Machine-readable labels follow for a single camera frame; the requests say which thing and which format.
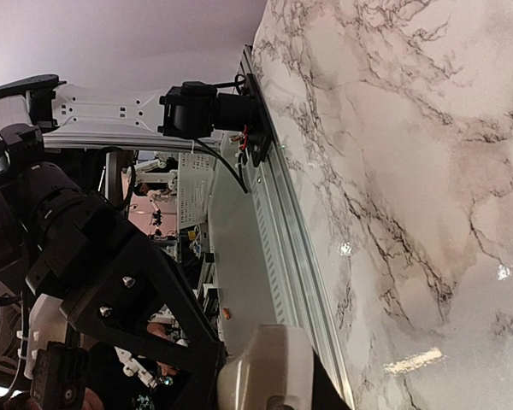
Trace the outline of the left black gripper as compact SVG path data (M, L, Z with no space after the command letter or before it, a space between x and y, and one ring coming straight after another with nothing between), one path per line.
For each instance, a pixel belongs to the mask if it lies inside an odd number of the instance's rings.
M175 409L214 409L224 344L176 261L97 195L68 192L36 222L41 252L27 274L30 291L62 300L77 331L185 372ZM185 346L147 331L161 310L173 315Z

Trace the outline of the grey remote control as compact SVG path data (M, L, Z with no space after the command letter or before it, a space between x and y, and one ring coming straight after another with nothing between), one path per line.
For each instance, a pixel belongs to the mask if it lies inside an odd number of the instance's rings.
M217 379L220 409L310 409L314 351L302 328L261 325Z

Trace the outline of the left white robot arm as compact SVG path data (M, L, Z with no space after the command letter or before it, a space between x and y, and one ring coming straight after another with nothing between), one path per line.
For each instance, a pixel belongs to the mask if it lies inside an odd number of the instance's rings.
M30 295L59 299L68 327L110 345L168 362L188 373L176 409L211 409L225 363L212 329L178 262L114 205L80 188L47 161L55 141L89 138L100 155L139 149L146 138L202 144L214 130L250 131L260 119L250 76L236 85L185 82L169 91L103 98L39 75L0 86L0 272L19 270L21 306L17 372L36 365L32 392L42 409L78 409L87 354L49 342L29 352L35 305Z

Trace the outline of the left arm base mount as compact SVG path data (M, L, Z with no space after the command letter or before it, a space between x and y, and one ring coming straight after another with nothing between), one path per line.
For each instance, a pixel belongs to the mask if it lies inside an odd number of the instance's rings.
M274 128L268 110L252 73L243 74L244 83L240 88L242 98L242 118L247 126L248 151L254 167L266 161L268 151L274 141Z

